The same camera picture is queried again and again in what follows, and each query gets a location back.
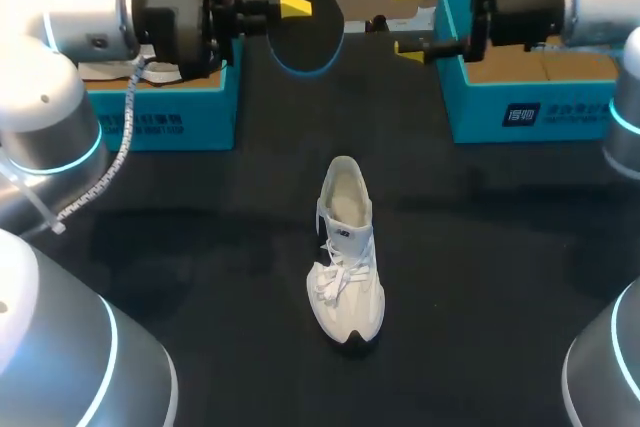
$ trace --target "black table surface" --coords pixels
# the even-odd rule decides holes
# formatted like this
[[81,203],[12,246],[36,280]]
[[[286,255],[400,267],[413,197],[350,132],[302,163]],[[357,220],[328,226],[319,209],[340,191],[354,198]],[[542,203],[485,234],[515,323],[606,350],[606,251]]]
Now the black table surface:
[[[564,355],[638,275],[635,187],[595,142],[456,146],[434,68],[386,36],[343,49],[293,79],[248,42],[234,151],[131,155],[34,245],[167,347],[176,427],[569,425]],[[363,170],[387,296],[361,359],[305,289],[335,155]]]

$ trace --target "cable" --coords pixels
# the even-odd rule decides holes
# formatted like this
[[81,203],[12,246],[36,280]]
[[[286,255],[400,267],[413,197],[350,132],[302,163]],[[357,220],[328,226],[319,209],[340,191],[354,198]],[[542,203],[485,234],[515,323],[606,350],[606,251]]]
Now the cable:
[[136,65],[136,70],[134,74],[129,79],[129,85],[127,86],[127,93],[124,101],[124,128],[122,132],[122,142],[120,143],[120,149],[118,149],[118,154],[116,155],[115,160],[111,164],[111,167],[107,170],[107,172],[100,178],[96,184],[91,187],[84,195],[82,195],[78,200],[71,203],[67,207],[65,207],[62,212],[58,214],[58,220],[62,222],[71,214],[77,212],[85,205],[93,202],[98,197],[100,197],[105,190],[111,184],[111,181],[116,176],[116,174],[122,168],[124,161],[131,150],[131,139],[133,138],[133,108],[134,108],[134,98],[136,93],[136,86],[140,81],[140,77],[142,77],[142,73],[148,64],[154,62],[155,58],[140,58],[138,64]]

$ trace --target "sneaker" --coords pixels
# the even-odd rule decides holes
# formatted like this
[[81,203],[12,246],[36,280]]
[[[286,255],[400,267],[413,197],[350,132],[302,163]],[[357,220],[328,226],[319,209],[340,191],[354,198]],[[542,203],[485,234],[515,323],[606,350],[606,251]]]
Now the sneaker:
[[384,290],[371,221],[371,201],[358,164],[336,157],[318,200],[319,252],[307,276],[307,292],[322,330],[340,345],[366,346],[382,325]]

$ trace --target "teal box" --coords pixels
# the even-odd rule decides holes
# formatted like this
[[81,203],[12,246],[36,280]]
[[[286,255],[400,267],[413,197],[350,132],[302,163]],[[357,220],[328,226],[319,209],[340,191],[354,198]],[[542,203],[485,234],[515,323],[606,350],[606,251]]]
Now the teal box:
[[[231,150],[242,67],[242,41],[234,45],[234,66],[220,72],[211,88],[139,89],[135,94],[133,151]],[[124,90],[91,90],[89,98],[107,147],[117,151],[122,141]]]
[[[469,0],[438,0],[436,40],[471,28]],[[456,143],[593,140],[604,136],[615,82],[469,82],[462,56],[436,61]]]

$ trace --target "white cable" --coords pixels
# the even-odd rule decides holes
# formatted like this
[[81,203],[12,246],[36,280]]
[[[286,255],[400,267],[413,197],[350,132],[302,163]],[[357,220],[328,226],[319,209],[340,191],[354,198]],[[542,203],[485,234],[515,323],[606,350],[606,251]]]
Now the white cable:
[[115,160],[111,164],[111,167],[109,167],[109,170],[107,170],[107,172],[93,187],[91,187],[78,200],[65,207],[62,212],[58,214],[59,221],[65,220],[71,214],[77,212],[85,205],[100,197],[104,191],[107,190],[113,178],[122,168],[122,164],[124,164],[127,154],[131,149],[131,139],[133,138],[133,107],[136,85],[149,62],[150,59],[140,58],[136,64],[134,74],[129,78],[129,85],[127,86],[127,93],[124,101],[124,128],[122,132],[122,142],[120,143],[120,149],[118,150]]
[[22,195],[24,195],[36,210],[40,212],[40,215],[42,215],[42,218],[45,221],[45,226],[50,227],[56,234],[61,234],[65,231],[64,224],[56,218],[56,215],[51,212],[51,209],[45,205],[42,199],[22,181],[18,173],[0,162],[0,175],[4,176],[18,190],[20,190]]

